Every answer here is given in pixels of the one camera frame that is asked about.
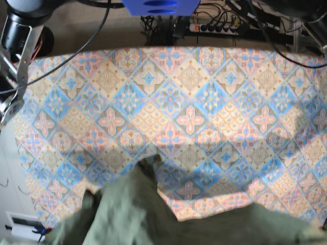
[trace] blue plastic part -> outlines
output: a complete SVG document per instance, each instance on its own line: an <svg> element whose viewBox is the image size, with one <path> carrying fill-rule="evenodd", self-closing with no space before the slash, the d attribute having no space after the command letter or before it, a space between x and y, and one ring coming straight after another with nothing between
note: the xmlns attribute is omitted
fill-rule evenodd
<svg viewBox="0 0 327 245"><path fill-rule="evenodd" d="M133 16L191 16L200 0L122 0L122 2Z"/></svg>

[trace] red wire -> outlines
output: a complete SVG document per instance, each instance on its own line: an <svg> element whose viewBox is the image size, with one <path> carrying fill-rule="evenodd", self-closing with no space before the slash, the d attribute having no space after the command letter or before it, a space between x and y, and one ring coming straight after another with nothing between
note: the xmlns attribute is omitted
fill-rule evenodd
<svg viewBox="0 0 327 245"><path fill-rule="evenodd" d="M31 59L31 62L36 58L37 54L40 52L40 49L42 48L42 44L43 44L43 41L42 41L42 38L41 38L40 44L37 47L37 49L35 50L34 55L33 55L33 58Z"/></svg>

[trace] patterned tablecloth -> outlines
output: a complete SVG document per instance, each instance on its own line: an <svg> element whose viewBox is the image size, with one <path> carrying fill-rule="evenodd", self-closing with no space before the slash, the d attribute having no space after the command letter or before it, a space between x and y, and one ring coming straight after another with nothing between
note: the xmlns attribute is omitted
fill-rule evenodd
<svg viewBox="0 0 327 245"><path fill-rule="evenodd" d="M64 59L33 62L30 79ZM80 54L30 86L15 118L39 218L54 226L79 209L85 188L95 191L159 152L160 190L180 219L258 202L322 223L326 71L237 48Z"/></svg>

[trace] cabinet handle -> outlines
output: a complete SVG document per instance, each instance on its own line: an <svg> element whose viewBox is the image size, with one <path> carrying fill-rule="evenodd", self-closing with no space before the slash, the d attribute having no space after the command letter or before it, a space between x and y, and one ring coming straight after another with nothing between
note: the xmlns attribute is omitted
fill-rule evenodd
<svg viewBox="0 0 327 245"><path fill-rule="evenodd" d="M9 180L7 179L7 183L6 183L6 185L0 184L0 186L6 188L6 187L8 186L8 182L9 182Z"/></svg>
<svg viewBox="0 0 327 245"><path fill-rule="evenodd" d="M19 191L21 192L21 193L23 193L24 195L30 195L30 193L25 193L25 192L23 192L21 189L20 189L20 186L18 186L18 189L19 189Z"/></svg>

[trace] green cloth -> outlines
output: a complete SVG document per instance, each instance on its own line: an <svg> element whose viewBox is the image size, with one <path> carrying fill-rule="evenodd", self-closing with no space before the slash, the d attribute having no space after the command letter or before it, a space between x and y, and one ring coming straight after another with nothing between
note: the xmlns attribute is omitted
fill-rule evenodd
<svg viewBox="0 0 327 245"><path fill-rule="evenodd" d="M327 244L327 236L307 222L259 204L179 222L157 193L153 170L143 163L96 195L86 192L81 210L60 222L47 243Z"/></svg>

